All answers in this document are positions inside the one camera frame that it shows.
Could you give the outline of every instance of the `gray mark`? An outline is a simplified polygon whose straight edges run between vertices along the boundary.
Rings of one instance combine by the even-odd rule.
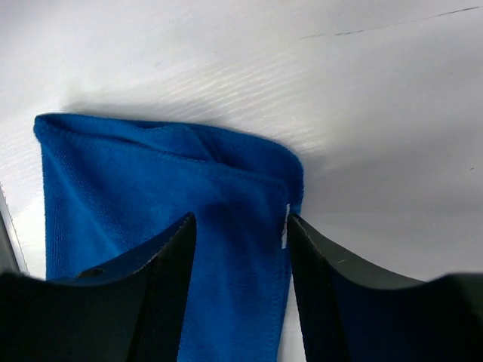
[[[414,19],[414,20],[409,20],[409,21],[401,21],[400,23],[394,23],[394,24],[391,24],[391,25],[375,26],[374,28],[367,28],[367,29],[363,29],[363,30],[356,30],[354,32],[338,32],[337,34],[331,34],[329,36],[351,35],[351,34],[358,34],[360,32],[367,32],[369,30],[385,29],[385,28],[390,28],[391,26],[399,26],[399,25],[411,24],[411,23],[416,23],[418,21],[434,19],[435,17],[444,17],[446,15],[452,15],[452,14],[456,14],[456,13],[462,13],[464,11],[476,10],[476,9],[479,9],[480,7],[481,6],[474,6],[473,8],[466,8],[466,9],[461,9],[461,10],[449,11],[447,13],[433,15],[431,17],[422,17],[420,19]],[[311,38],[321,38],[323,36],[328,36],[328,35],[327,34],[308,35],[308,36],[303,36],[302,38],[300,38],[300,40],[303,40],[303,39],[311,39]]]

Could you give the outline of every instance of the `white table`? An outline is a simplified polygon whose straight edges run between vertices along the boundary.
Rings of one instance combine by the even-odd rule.
[[[0,18],[0,181],[33,275],[31,129],[56,111],[278,140],[329,238],[413,278],[483,269],[482,0],[0,0]],[[283,360],[303,360],[297,324],[292,298]]]

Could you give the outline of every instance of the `blue microfiber cloth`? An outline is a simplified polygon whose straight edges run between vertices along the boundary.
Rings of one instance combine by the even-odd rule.
[[[199,124],[47,114],[47,279],[71,278],[192,211],[197,244],[180,361],[277,358],[290,266],[285,217],[303,169],[284,147]]]

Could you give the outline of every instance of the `blue towel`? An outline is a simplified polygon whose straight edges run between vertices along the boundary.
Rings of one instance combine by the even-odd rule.
[[[275,362],[290,278],[282,232],[303,169],[284,147],[199,124],[47,114],[47,278],[71,278],[192,211],[197,245],[179,361]]]

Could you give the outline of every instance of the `towel fold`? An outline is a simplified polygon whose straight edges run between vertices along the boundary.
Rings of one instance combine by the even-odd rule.
[[[47,114],[42,147],[47,279],[71,278],[186,212],[197,245],[179,361],[277,358],[290,278],[287,205],[303,169],[284,147],[199,124]]]

